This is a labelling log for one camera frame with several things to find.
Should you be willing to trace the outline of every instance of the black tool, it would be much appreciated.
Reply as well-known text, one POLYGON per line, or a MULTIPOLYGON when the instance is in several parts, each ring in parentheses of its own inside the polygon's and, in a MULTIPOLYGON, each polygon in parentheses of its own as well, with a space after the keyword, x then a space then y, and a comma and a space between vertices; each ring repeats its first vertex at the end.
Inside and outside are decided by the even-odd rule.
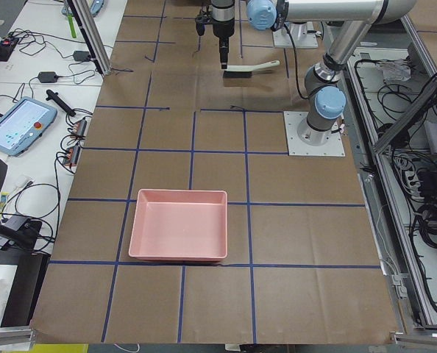
POLYGON ((69 116, 75 116, 77 112, 75 112, 73 109, 71 109, 68 104, 66 104, 59 96, 58 93, 55 93, 53 90, 47 90, 47 98, 46 100, 49 101, 50 99, 53 99, 57 105, 62 108, 65 113, 67 113, 69 116))

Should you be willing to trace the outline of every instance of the metal bracket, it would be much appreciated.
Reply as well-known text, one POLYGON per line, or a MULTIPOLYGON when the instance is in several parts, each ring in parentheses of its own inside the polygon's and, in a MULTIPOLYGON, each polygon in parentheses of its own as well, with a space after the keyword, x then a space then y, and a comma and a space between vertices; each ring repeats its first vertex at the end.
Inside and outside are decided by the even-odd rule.
MULTIPOLYGON (((329 140, 322 146, 311 146, 300 139, 297 127, 307 118, 307 114, 307 112, 284 112, 289 156, 345 157, 343 141, 339 133, 331 134, 329 140)), ((335 123, 332 129, 337 128, 338 125, 335 123)))
POLYGON ((407 274, 392 274, 391 281, 397 291, 397 295, 400 299, 408 298, 408 290, 403 283, 403 280, 408 278, 407 274))
MULTIPOLYGON (((313 31, 313 24, 307 22, 305 25, 291 24, 290 26, 292 38, 296 48, 299 49, 315 49, 319 47, 315 34, 308 34, 308 31, 313 31)), ((292 48, 292 42, 285 29, 279 29, 272 32, 275 48, 292 48)))

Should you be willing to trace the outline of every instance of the cleaning brush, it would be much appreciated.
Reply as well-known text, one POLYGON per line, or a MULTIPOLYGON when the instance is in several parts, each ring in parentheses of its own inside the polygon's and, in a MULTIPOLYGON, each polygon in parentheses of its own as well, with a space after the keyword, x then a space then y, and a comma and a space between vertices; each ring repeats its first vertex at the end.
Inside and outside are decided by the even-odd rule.
POLYGON ((265 70, 280 65, 279 60, 269 61, 258 65, 228 65, 224 71, 224 79, 248 79, 254 71, 265 70))

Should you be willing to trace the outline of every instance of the table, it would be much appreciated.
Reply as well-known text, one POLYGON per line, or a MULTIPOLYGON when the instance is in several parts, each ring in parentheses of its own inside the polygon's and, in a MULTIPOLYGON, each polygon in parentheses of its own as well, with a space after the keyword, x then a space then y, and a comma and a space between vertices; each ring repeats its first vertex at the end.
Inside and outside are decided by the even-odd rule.
MULTIPOLYGON (((68 25, 60 14, 61 6, 50 4, 53 4, 53 1, 28 1, 14 23, 12 30, 21 27, 34 32, 40 31, 60 37, 68 37, 68 25), (50 21, 40 21, 41 18, 50 19, 50 21)), ((105 41, 104 43, 108 46, 114 43, 125 4, 126 1, 107 1, 106 6, 96 18, 96 23, 101 26, 99 29, 101 36, 105 41)), ((61 52, 86 50, 86 45, 83 43, 72 43, 57 39, 51 39, 50 41, 56 43, 61 52)), ((60 55, 50 48, 45 49, 34 57, 26 56, 16 49, 8 63, 0 63, 0 94, 15 95, 21 84, 27 84, 33 76, 37 76, 37 73, 42 70, 56 71, 59 75, 67 74, 67 65, 72 62, 62 60, 60 55)), ((85 81, 82 85, 75 85, 69 79, 60 79, 56 84, 50 85, 42 85, 32 81, 32 88, 34 98, 39 101, 45 101, 46 90, 51 89, 54 92, 58 92, 60 97, 71 107, 92 111, 96 105, 101 84, 102 78, 100 75, 96 75, 92 79, 85 81)), ((31 90, 28 85, 26 85, 24 95, 31 96, 31 90)), ((14 190, 15 181, 22 174, 34 179, 35 183, 55 183, 54 156, 56 151, 60 150, 60 140, 68 132, 66 131, 65 113, 53 101, 47 102, 47 104, 56 107, 58 113, 55 122, 46 130, 43 136, 28 151, 18 157, 8 157, 0 153, 0 158, 8 164, 7 178, 4 181, 3 191, 10 192, 14 190)), ((11 99, 0 98, 1 113, 5 113, 12 106, 11 99)), ((77 118, 81 119, 83 116, 78 114, 75 120, 77 118)), ((61 192, 60 213, 63 215, 73 176, 61 168, 58 168, 58 173, 61 192)), ((26 191, 21 197, 19 206, 22 212, 37 216, 46 213, 56 203, 57 194, 54 189, 40 187, 26 191)), ((12 212, 13 208, 10 207, 7 211, 12 212)), ((45 219, 52 227, 55 227, 57 212, 52 213, 45 219)), ((40 233, 41 235, 51 234, 47 226, 43 226, 40 233)), ((45 245, 45 241, 38 240, 36 249, 43 245, 45 245)), ((45 251, 51 252, 51 246, 46 248, 45 251)))
MULTIPOLYGON (((52 43, 53 46, 56 46, 64 57, 72 55, 75 50, 87 51, 88 47, 84 44, 84 39, 76 23, 77 38, 73 39, 68 27, 68 21, 66 17, 61 14, 62 4, 53 5, 53 3, 53 1, 49 2, 47 0, 28 1, 11 30, 30 30, 32 32, 45 33, 47 35, 54 35, 60 38, 81 42, 74 43, 46 36, 45 39, 52 43)), ((112 52, 112 45, 116 39, 121 14, 124 11, 126 3, 127 0, 106 1, 101 12, 95 17, 96 26, 98 27, 99 34, 101 35, 109 56, 112 52)), ((16 47, 8 63, 0 63, 0 82, 29 82, 30 79, 36 77, 41 71, 55 71, 59 76, 72 75, 68 69, 68 65, 74 63, 73 58, 63 59, 51 45, 48 45, 46 49, 35 56, 23 54, 19 51, 20 48, 21 47, 16 47)), ((33 44, 27 49, 24 49, 24 51, 34 53, 39 48, 40 46, 33 44)), ((95 69, 93 63, 81 63, 71 67, 74 73, 95 69)), ((72 79, 60 79, 58 84, 73 85, 74 83, 72 79)), ((83 82, 83 84, 101 86, 102 77, 96 74, 83 82)))
MULTIPOLYGON (((399 328, 347 137, 346 157, 289 157, 282 110, 308 109, 291 51, 238 22, 230 64, 282 65, 223 79, 197 10, 127 4, 113 60, 134 73, 102 86, 32 321, 38 340, 388 342, 399 328), (141 188, 226 190, 227 259, 128 257, 141 188)), ((323 53, 300 54, 300 79, 323 53)))

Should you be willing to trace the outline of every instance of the power adapter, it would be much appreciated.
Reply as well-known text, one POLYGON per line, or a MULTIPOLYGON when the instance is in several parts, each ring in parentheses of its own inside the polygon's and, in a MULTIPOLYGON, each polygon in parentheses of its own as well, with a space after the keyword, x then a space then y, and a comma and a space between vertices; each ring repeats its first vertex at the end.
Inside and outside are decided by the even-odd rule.
POLYGON ((71 128, 71 132, 75 134, 75 138, 82 138, 85 136, 86 132, 86 126, 88 125, 88 122, 85 119, 78 120, 76 123, 74 123, 73 127, 71 128))
POLYGON ((37 78, 40 83, 55 83, 58 81, 58 76, 54 71, 41 71, 37 78))
POLYGON ((63 161, 63 165, 65 167, 76 167, 80 155, 81 147, 79 147, 78 145, 69 148, 65 160, 63 161))
POLYGON ((89 51, 75 50, 73 52, 73 59, 79 63, 91 60, 91 54, 89 51))

